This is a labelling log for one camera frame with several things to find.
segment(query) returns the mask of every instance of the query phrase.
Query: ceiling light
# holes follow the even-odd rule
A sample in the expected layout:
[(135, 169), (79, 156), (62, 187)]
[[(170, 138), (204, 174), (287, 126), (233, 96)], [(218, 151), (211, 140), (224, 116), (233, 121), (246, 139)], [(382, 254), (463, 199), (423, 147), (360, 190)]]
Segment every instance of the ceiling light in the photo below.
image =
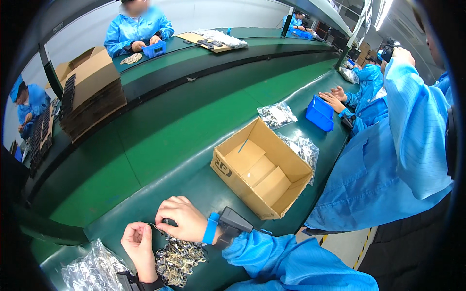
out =
[(376, 20), (376, 31), (379, 31), (382, 23), (384, 22), (385, 17), (387, 17), (388, 11), (390, 10), (391, 4), (393, 0), (385, 0), (383, 3), (382, 10), (379, 10), (379, 15), (377, 16)]

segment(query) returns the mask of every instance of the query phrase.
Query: concrete floor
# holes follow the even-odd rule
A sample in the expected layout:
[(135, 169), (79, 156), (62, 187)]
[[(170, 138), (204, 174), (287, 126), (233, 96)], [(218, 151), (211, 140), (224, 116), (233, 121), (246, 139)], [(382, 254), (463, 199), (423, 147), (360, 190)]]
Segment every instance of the concrete floor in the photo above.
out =
[(303, 229), (305, 228), (301, 228), (296, 234), (297, 243), (311, 237), (316, 237), (317, 240), (322, 243), (321, 246), (323, 248), (337, 255), (345, 265), (355, 270), (358, 269), (363, 261), (367, 249), (374, 240), (374, 236), (377, 232), (377, 227), (373, 227), (371, 229), (349, 231), (326, 236), (308, 236), (302, 232)]

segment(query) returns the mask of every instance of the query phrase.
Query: camera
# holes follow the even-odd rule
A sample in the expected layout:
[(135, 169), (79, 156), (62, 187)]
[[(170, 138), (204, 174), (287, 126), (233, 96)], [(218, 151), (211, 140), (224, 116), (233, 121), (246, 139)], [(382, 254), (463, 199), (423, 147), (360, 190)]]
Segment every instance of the camera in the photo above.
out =
[(386, 43), (387, 45), (382, 49), (380, 57), (382, 60), (390, 62), (390, 59), (393, 55), (393, 49), (395, 47), (400, 47), (400, 43), (391, 37), (387, 37)]

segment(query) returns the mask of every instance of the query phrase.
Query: worker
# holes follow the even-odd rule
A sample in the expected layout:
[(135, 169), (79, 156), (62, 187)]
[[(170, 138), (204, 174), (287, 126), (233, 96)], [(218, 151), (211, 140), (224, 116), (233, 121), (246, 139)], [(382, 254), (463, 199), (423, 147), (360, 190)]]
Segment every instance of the worker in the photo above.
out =
[[(387, 62), (384, 60), (380, 62), (383, 75)], [(367, 86), (361, 86), (356, 94), (345, 93), (340, 86), (330, 91), (330, 93), (319, 92), (319, 96), (338, 113), (340, 118), (349, 118), (353, 115), (356, 117), (353, 121), (351, 137), (388, 116), (387, 92), (383, 80), (377, 78)], [(347, 107), (353, 108), (354, 113), (351, 113)]]
[(110, 57), (139, 53), (142, 47), (166, 40), (174, 33), (171, 21), (147, 0), (121, 0), (122, 11), (107, 29), (103, 45)]
[(368, 63), (361, 69), (361, 66), (357, 65), (356, 68), (353, 68), (353, 72), (359, 78), (359, 85), (360, 87), (366, 87), (371, 82), (375, 80), (384, 80), (384, 76), (380, 72), (380, 60), (376, 57), (370, 56), (366, 58)]
[[(302, 25), (302, 20), (304, 19), (305, 16), (306, 15), (303, 12), (295, 11), (295, 13), (293, 13), (293, 17), (291, 18), (291, 22), (290, 22), (288, 30), (292, 28), (296, 28), (302, 31), (314, 32), (311, 28), (306, 28)], [(288, 15), (285, 15), (285, 17), (283, 17), (283, 27), (285, 27), (287, 18), (288, 18)]]
[(50, 97), (44, 89), (36, 84), (27, 85), (20, 75), (10, 92), (11, 101), (18, 106), (20, 125), (18, 132), (23, 140), (32, 134), (33, 125), (37, 118), (50, 105)]
[[(425, 32), (436, 65), (445, 70), (430, 29)], [(407, 218), (434, 207), (452, 190), (445, 154), (450, 79), (445, 72), (427, 86), (415, 64), (409, 51), (393, 49), (384, 80), (388, 117), (349, 141), (305, 222), (308, 234)]]
[[(162, 223), (163, 218), (174, 220), (178, 226)], [(159, 230), (187, 241), (202, 242), (208, 232), (206, 218), (183, 196), (163, 201), (155, 223)], [(212, 229), (212, 234), (214, 232), (212, 245), (222, 235), (219, 226)], [(128, 224), (121, 244), (136, 267), (139, 281), (155, 282), (158, 276), (151, 227), (143, 222)], [(229, 291), (378, 290), (373, 277), (346, 266), (336, 255), (319, 246), (315, 238), (297, 244), (294, 235), (273, 237), (253, 230), (235, 237), (222, 251), (222, 256), (232, 265), (243, 266), (252, 278), (234, 283), (227, 288)]]

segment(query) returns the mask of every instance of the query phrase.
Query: blue anti-static smock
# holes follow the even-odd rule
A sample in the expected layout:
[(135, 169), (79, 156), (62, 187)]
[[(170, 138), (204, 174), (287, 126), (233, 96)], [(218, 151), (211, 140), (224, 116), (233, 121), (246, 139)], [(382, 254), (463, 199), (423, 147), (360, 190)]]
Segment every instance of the blue anti-static smock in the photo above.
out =
[(123, 47), (129, 46), (133, 41), (142, 41), (149, 44), (155, 33), (161, 30), (160, 38), (168, 39), (175, 30), (171, 27), (164, 13), (157, 7), (151, 6), (141, 15), (139, 22), (131, 17), (119, 14), (107, 29), (107, 37), (103, 45), (107, 48), (110, 57), (115, 58), (127, 54)]
[(32, 127), (37, 118), (44, 112), (47, 106), (50, 105), (50, 97), (44, 89), (36, 84), (30, 84), (27, 88), (29, 91), (28, 105), (18, 105), (18, 119), (20, 124), (24, 123), (26, 115), (32, 113), (32, 120), (24, 126), (23, 133), (21, 134), (21, 138), (24, 140), (30, 137)]
[(451, 191), (448, 75), (427, 86), (412, 65), (395, 57), (386, 72), (388, 117), (349, 141), (306, 226), (347, 231), (390, 223), (429, 210)]
[(243, 266), (252, 278), (228, 291), (378, 290), (373, 277), (346, 266), (316, 238), (297, 244), (294, 235), (272, 237), (253, 230), (236, 237), (222, 255), (230, 264)]
[(366, 64), (361, 70), (354, 68), (353, 72), (358, 76), (361, 88), (366, 87), (375, 80), (384, 80), (380, 67), (374, 64)]
[(387, 96), (374, 100), (383, 85), (384, 81), (375, 80), (365, 88), (360, 88), (356, 94), (346, 93), (345, 104), (347, 107), (355, 108), (353, 135), (388, 116)]
[[(288, 15), (285, 15), (283, 17), (283, 24), (282, 26), (285, 27), (285, 22), (287, 21)], [(301, 26), (302, 25), (302, 20), (301, 19), (296, 19), (295, 14), (293, 13), (293, 17), (291, 18), (290, 26), (288, 27), (288, 30), (293, 28), (293, 26)]]

